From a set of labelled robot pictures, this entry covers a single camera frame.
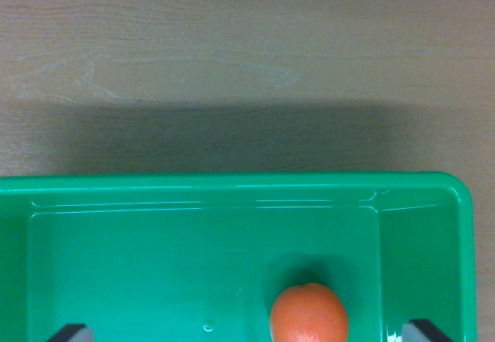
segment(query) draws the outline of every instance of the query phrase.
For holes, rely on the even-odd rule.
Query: green bin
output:
[[[473,207],[444,173],[0,179],[0,340],[269,342],[284,288],[342,299],[349,342],[429,319],[476,340]]]

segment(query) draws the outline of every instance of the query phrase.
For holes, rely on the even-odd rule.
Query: wood grain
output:
[[[438,169],[495,339],[495,0],[0,0],[0,174]]]

